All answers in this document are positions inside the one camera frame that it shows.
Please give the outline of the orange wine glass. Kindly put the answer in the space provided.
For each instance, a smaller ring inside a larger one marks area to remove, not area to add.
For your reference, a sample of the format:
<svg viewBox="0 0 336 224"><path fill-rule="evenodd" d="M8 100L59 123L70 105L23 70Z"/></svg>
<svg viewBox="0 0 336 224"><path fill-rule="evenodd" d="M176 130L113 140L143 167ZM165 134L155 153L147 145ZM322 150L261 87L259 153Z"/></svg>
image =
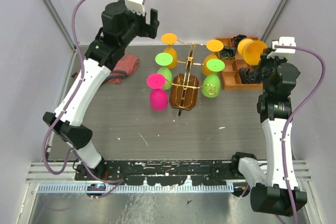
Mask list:
<svg viewBox="0 0 336 224"><path fill-rule="evenodd" d="M177 42L177 35L173 33L163 34L161 37L161 41L162 43L167 45L163 52L166 52L173 57L172 63L169 64L167 68L173 69L177 66L177 52L173 48L173 45Z"/></svg>
<svg viewBox="0 0 336 224"><path fill-rule="evenodd" d="M216 53L220 52L224 48L224 44L220 40L212 39L206 43L206 48L211 52L211 54L209 54L203 61L202 73L208 76L212 74L212 72L208 69L206 64L209 60L218 59Z"/></svg>
<svg viewBox="0 0 336 224"><path fill-rule="evenodd" d="M257 66L260 62L261 54L267 49L267 45L261 40L250 38L242 39L237 46L238 53L244 61L251 66Z"/></svg>

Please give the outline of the green wine glass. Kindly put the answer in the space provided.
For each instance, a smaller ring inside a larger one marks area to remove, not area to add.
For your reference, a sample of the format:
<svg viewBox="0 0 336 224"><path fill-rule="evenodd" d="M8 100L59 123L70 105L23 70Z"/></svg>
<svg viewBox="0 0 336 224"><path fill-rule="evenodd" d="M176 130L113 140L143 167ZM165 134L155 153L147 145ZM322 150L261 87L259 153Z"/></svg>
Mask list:
<svg viewBox="0 0 336 224"><path fill-rule="evenodd" d="M168 90L172 87L173 75L168 66L173 62L173 57L167 52L161 52L155 56L155 62L161 66L157 73L163 75L166 79L163 90Z"/></svg>
<svg viewBox="0 0 336 224"><path fill-rule="evenodd" d="M202 72L206 75L202 85L202 94L208 98L215 98L221 90L221 82L218 73L223 71L225 64L219 59L210 59L204 65Z"/></svg>

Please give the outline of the pink wine glass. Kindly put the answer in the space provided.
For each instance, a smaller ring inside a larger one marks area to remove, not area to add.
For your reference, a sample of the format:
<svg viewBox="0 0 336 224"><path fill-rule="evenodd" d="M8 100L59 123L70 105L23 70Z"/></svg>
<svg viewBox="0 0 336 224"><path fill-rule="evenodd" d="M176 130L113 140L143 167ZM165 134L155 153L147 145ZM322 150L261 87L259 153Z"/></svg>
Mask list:
<svg viewBox="0 0 336 224"><path fill-rule="evenodd" d="M168 99L166 92L163 90L166 83L164 75L160 73L153 73L148 76L146 83L151 89L149 101L152 110L165 110L168 104Z"/></svg>

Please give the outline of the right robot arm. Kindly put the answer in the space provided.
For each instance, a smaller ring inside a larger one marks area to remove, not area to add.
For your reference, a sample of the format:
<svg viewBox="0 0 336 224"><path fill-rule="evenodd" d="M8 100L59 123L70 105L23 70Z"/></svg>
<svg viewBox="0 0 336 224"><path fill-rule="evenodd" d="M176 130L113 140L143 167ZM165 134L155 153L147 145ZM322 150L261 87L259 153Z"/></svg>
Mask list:
<svg viewBox="0 0 336 224"><path fill-rule="evenodd" d="M308 201L294 173L290 140L290 95L300 71L287 59L269 56L267 52L260 55L257 71L263 83L257 112L266 139L267 170L261 169L254 154L236 152L230 172L249 184L254 212L296 218L297 211Z"/></svg>

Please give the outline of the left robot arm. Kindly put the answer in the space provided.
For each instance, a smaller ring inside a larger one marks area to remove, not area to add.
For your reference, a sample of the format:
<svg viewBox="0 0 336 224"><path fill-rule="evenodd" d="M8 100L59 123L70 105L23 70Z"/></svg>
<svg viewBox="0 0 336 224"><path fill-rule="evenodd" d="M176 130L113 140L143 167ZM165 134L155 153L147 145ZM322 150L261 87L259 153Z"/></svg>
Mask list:
<svg viewBox="0 0 336 224"><path fill-rule="evenodd" d="M86 164L86 173L93 180L105 174L104 161L91 140L92 130L82 124L85 112L98 88L124 56L126 47L135 37L156 38L159 27L158 11L146 14L132 10L124 0L108 4L101 14L102 26L81 59L81 70L62 103L54 112L46 112L44 122L48 134L54 132Z"/></svg>

